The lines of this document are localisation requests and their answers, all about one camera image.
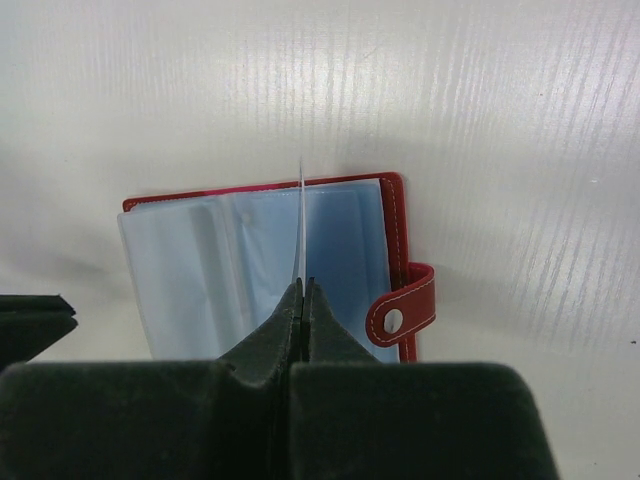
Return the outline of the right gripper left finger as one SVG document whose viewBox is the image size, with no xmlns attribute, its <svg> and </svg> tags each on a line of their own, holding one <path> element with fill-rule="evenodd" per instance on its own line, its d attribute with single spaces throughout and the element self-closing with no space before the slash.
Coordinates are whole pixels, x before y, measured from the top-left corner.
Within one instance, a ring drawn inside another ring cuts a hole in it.
<svg viewBox="0 0 640 480">
<path fill-rule="evenodd" d="M 15 364 L 5 479 L 284 479 L 303 287 L 215 360 Z"/>
</svg>

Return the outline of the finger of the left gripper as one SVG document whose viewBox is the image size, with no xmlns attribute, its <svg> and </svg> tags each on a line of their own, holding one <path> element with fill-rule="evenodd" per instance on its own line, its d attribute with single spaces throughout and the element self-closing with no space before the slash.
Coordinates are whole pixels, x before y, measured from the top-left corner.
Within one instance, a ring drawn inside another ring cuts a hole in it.
<svg viewBox="0 0 640 480">
<path fill-rule="evenodd" d="M 27 314 L 64 314 L 74 316 L 74 308 L 60 295 L 2 295 L 2 316 Z"/>
<path fill-rule="evenodd" d="M 33 359 L 77 326 L 64 313 L 2 314 L 1 367 Z"/>
</svg>

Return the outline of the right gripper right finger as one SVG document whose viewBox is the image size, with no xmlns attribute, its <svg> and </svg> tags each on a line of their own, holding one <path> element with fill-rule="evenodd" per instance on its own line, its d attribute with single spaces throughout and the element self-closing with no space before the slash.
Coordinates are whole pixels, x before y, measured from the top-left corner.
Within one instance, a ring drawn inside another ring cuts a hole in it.
<svg viewBox="0 0 640 480">
<path fill-rule="evenodd" d="M 555 479 L 534 397 L 495 363 L 385 364 L 303 303 L 303 358 L 289 374 L 293 479 Z"/>
</svg>

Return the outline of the red card holder wallet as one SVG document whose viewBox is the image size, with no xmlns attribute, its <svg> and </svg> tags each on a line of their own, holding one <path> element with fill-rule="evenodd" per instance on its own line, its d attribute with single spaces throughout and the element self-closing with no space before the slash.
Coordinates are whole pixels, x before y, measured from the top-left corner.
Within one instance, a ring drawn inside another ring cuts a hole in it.
<svg viewBox="0 0 640 480">
<path fill-rule="evenodd" d="M 306 277 L 374 357 L 414 362 L 436 317 L 435 271 L 409 258 L 395 172 L 305 179 Z M 118 217 L 151 354 L 217 358 L 294 282 L 299 180 L 127 199 Z"/>
</svg>

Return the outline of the white magnetic stripe card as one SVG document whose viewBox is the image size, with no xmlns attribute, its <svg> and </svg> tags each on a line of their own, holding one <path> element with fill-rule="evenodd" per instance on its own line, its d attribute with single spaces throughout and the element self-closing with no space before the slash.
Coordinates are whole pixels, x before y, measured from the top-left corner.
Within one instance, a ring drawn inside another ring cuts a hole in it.
<svg viewBox="0 0 640 480">
<path fill-rule="evenodd" d="M 299 158 L 299 186 L 298 186 L 298 222 L 297 222 L 297 237 L 296 237 L 296 253 L 294 259 L 294 268 L 292 273 L 292 280 L 297 279 L 305 280 L 306 277 L 306 184 L 304 175 L 304 162 L 303 157 Z"/>
</svg>

